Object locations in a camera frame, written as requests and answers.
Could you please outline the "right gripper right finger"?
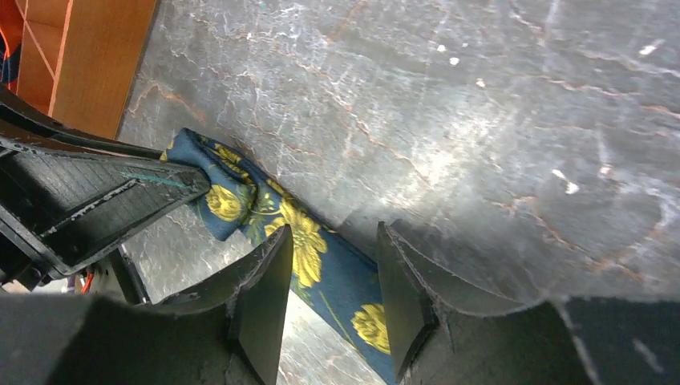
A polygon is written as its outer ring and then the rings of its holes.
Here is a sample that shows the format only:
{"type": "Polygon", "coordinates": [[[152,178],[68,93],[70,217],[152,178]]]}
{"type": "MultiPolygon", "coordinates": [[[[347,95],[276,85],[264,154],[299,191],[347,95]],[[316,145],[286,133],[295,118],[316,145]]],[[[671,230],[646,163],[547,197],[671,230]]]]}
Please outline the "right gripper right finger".
{"type": "Polygon", "coordinates": [[[381,222],[377,262],[399,384],[529,384],[521,266],[465,244],[381,222]]]}

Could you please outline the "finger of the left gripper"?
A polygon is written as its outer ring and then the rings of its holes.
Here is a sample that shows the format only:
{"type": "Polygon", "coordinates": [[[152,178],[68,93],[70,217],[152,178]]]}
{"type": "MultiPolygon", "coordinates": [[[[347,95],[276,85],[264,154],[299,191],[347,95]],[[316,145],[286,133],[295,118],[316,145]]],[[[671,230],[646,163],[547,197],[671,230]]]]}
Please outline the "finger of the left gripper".
{"type": "Polygon", "coordinates": [[[208,189],[198,168],[3,137],[1,257],[71,275],[208,189]]]}
{"type": "Polygon", "coordinates": [[[31,134],[37,134],[38,136],[57,140],[65,144],[153,160],[158,160],[161,155],[159,150],[94,136],[65,126],[58,120],[54,120],[32,107],[4,86],[1,86],[1,120],[11,123],[31,134]]]}

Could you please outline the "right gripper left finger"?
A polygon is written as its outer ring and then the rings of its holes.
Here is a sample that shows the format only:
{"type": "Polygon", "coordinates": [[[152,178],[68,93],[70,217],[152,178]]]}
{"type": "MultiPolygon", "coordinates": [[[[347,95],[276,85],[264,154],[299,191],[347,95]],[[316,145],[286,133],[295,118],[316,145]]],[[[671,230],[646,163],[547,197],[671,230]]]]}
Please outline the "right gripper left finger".
{"type": "Polygon", "coordinates": [[[233,264],[154,305],[170,319],[143,382],[276,383],[292,262],[292,229],[283,225],[233,264]]]}

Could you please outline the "blue yellow floral tie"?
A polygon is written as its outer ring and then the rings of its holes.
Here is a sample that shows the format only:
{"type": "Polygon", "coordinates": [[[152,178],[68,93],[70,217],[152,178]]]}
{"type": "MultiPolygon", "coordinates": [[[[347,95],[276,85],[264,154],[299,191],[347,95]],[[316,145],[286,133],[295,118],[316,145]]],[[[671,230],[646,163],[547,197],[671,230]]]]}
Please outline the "blue yellow floral tie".
{"type": "Polygon", "coordinates": [[[236,149],[182,129],[161,160],[194,166],[209,190],[190,203],[219,241],[242,233],[256,246],[288,225],[291,290],[337,331],[387,384],[395,384],[376,263],[318,219],[236,149]]]}

